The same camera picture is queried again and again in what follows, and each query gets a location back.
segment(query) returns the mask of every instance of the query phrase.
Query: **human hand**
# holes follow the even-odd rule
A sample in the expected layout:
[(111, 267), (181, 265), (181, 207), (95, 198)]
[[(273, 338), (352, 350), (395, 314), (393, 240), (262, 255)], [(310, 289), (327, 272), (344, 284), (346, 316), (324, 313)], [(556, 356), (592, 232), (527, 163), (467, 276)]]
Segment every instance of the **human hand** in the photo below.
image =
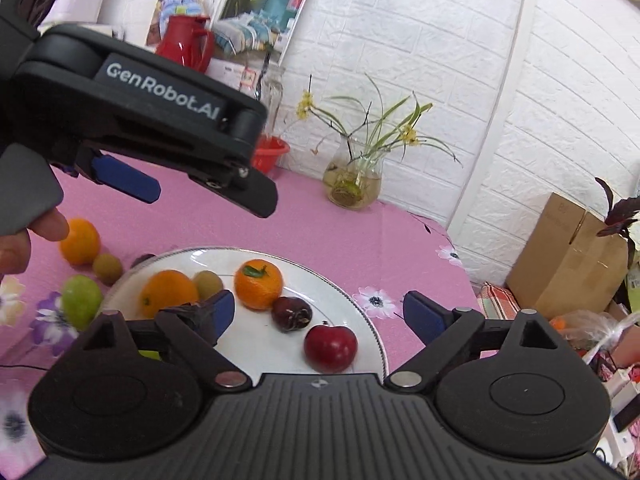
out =
[[(50, 242), (64, 240), (69, 225), (57, 209), (44, 213), (34, 221), (29, 230)], [(0, 236), (0, 280), (4, 274), (20, 274), (27, 270), (31, 257), (31, 240), (27, 229), (17, 235)]]

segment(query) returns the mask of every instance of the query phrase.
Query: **clear plastic bag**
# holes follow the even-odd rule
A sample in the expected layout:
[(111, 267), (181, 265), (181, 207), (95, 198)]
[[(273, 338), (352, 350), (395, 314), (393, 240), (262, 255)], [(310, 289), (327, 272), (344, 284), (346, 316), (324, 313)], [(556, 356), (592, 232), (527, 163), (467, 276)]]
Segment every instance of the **clear plastic bag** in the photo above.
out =
[(582, 359), (589, 364), (600, 350), (614, 348), (622, 333), (639, 321), (640, 313), (617, 321), (606, 312), (596, 314), (588, 310), (577, 310), (555, 318), (552, 324), (574, 348), (588, 350)]

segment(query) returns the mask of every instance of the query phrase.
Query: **white plate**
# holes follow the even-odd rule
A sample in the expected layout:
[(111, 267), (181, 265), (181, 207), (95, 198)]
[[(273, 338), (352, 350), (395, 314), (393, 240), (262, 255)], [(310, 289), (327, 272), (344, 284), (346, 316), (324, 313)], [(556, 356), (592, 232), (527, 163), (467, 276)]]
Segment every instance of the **white plate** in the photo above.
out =
[(369, 318), (343, 290), (305, 267), (277, 256), (232, 248), (202, 247), (156, 256), (127, 272), (111, 288), (102, 309), (119, 310), (125, 319), (141, 319), (138, 295), (147, 280), (165, 269), (180, 270), (190, 278), (201, 270), (212, 270), (222, 278), (225, 288), (234, 291), (234, 274), (248, 260), (261, 258), (278, 266), (284, 277), (283, 296), (297, 296), (314, 311), (305, 330), (283, 333), (271, 320), (270, 312), (248, 310), (236, 298), (233, 323), (219, 339), (216, 350), (254, 380), (263, 373), (315, 374), (305, 361), (303, 342), (306, 332), (323, 321), (345, 325), (358, 338), (358, 353), (345, 373), (377, 373), (382, 380), (388, 373), (386, 353), (380, 336)]

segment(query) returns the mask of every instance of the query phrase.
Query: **red plastic basket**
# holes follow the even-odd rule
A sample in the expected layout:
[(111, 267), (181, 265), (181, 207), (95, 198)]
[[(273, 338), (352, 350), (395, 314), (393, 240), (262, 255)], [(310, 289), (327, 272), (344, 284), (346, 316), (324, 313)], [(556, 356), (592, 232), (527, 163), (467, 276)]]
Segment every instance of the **red plastic basket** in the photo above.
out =
[(267, 174), (274, 168), (278, 158), (290, 151), (291, 147), (278, 137), (271, 137), (270, 140), (261, 139), (251, 165), (256, 170)]

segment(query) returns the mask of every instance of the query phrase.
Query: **pink tablecloth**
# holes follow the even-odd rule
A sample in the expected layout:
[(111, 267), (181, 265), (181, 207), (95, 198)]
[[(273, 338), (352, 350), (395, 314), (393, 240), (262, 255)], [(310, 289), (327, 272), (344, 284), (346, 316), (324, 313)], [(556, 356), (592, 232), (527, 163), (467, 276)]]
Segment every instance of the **pink tablecloth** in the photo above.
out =
[[(105, 249), (120, 257), (126, 267), (143, 253), (199, 245), (233, 246), (297, 262), (352, 296), (383, 291), (380, 296), (388, 297), (395, 309), (388, 303), (386, 308), (376, 309), (358, 298), (380, 332), (390, 370), (422, 348), (399, 317), (407, 291), (418, 290), (448, 308), (478, 308), (466, 273), (451, 254), (454, 251), (446, 231), (434, 221), (382, 203), (359, 213), (340, 209), (324, 198), (318, 181), (286, 171), (277, 177), (277, 212), (261, 220), (183, 174), (133, 164), (160, 181), (162, 197), (157, 203), (145, 205), (85, 179), (59, 176), (65, 189), (62, 212), (68, 218), (84, 217), (93, 222)], [(30, 324), (37, 303), (74, 273), (55, 244), (33, 240), (30, 268), (19, 277), (26, 286), (22, 295), (26, 308), (14, 327), (0, 326), (0, 365), (52, 365), (53, 346), (47, 344), (46, 337), (36, 345), (34, 339), (38, 338)], [(0, 410), (11, 402), (16, 406), (24, 403), (24, 393), (41, 374), (30, 368), (0, 368)], [(9, 468), (9, 462), (3, 460), (9, 449), (3, 443), (0, 434), (0, 473), (8, 479), (18, 478), (19, 464), (14, 461)], [(27, 454), (25, 465), (32, 460)]]

